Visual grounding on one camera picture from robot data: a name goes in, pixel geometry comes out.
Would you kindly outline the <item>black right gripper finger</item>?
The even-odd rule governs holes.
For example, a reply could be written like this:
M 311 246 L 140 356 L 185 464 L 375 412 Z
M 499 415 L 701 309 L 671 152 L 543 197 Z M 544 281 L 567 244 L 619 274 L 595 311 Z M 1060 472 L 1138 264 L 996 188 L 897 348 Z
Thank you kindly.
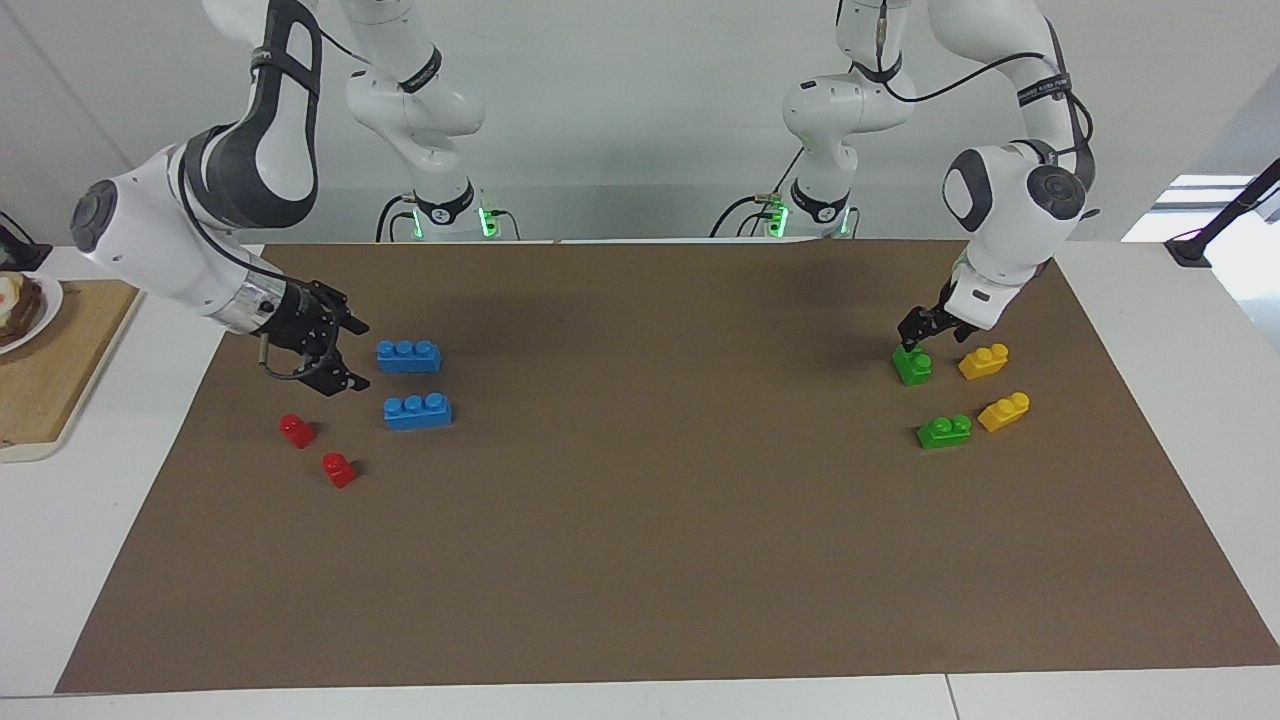
M 334 334 L 337 334 L 337 328 L 353 334 L 369 333 L 369 324 L 351 311 L 347 296 L 339 290 L 325 283 L 312 283 L 312 293 L 325 307 L 326 315 L 335 327 Z
M 337 346 L 306 348 L 301 354 L 300 380 L 320 395 L 361 392 L 370 387 L 369 379 L 348 369 Z

